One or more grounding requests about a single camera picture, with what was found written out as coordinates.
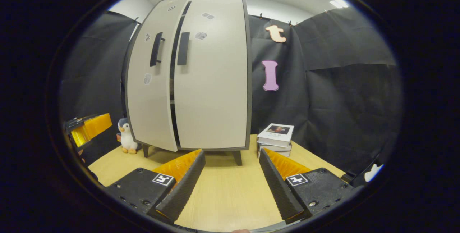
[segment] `white wall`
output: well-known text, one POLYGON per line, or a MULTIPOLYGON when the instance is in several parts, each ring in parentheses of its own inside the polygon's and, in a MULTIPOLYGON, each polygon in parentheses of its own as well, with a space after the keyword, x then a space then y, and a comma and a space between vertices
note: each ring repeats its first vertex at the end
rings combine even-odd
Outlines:
POLYGON ((314 16, 305 10, 269 0, 246 0, 246 5, 250 15, 258 16, 262 13, 263 17, 285 23, 291 21, 293 25, 314 16))
POLYGON ((143 23, 152 8, 153 5, 148 0, 120 0, 109 8, 109 11, 117 12, 133 19, 139 17, 137 21, 143 23))

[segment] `table surface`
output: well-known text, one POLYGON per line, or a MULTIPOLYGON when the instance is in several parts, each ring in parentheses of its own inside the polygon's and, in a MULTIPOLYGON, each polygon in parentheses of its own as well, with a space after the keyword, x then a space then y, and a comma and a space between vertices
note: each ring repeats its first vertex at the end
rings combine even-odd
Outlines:
MULTIPOLYGON (((177 225, 231 232, 282 222, 258 162, 256 138, 255 134, 251 135, 249 149, 241 151, 243 166, 236 164, 231 152, 206 152, 205 168, 175 222, 177 225)), ((102 185, 109 186, 136 168, 151 170, 188 152, 150 147, 148 158, 145 158, 142 150, 137 154, 125 154, 120 146, 95 161, 89 169, 102 185)), ((345 174, 294 142, 289 158, 312 170, 326 168, 338 177, 345 174)))

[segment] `black curtain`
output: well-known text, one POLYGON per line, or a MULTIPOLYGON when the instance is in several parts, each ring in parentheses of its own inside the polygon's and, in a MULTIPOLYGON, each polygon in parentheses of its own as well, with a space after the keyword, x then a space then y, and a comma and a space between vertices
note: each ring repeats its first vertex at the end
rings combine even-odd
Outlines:
POLYGON ((401 119, 399 72, 375 26, 355 9, 336 9, 290 26, 250 16, 253 52, 251 133, 294 125, 292 140, 334 166, 362 172, 391 147, 401 119), (275 43, 265 28, 278 25, 275 43), (263 60, 278 63, 278 91, 264 91, 263 60))
POLYGON ((123 117, 120 79, 135 27, 131 18, 107 12, 87 28, 67 59, 60 97, 63 119, 110 113, 113 124, 83 152, 87 165, 120 145, 116 141, 117 123, 123 117))

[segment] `book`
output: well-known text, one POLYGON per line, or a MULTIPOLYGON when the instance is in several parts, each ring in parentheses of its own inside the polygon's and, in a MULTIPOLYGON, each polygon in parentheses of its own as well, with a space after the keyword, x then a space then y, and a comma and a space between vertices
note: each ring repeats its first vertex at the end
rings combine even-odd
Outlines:
MULTIPOLYGON (((285 157, 289 157, 289 155, 291 154, 291 151, 275 151, 275 152, 285 157)), ((260 151, 257 151, 257 158, 260 158, 260 151)))
POLYGON ((293 131, 293 125, 271 123, 257 135, 257 142, 279 147, 288 147, 293 131))
POLYGON ((289 143, 289 146, 287 147, 280 147, 280 146, 273 146, 273 145, 268 145, 264 143, 257 143, 257 151, 260 151, 261 148, 267 148, 273 151, 291 151, 292 144, 289 143))

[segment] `white cabinet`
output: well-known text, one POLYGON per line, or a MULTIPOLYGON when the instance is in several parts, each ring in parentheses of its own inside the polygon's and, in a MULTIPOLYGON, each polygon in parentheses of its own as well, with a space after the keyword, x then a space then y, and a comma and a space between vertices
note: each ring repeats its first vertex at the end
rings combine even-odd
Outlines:
POLYGON ((126 68, 126 108, 136 141, 171 151, 248 149, 248 25, 245 0, 163 0, 155 6, 126 68))

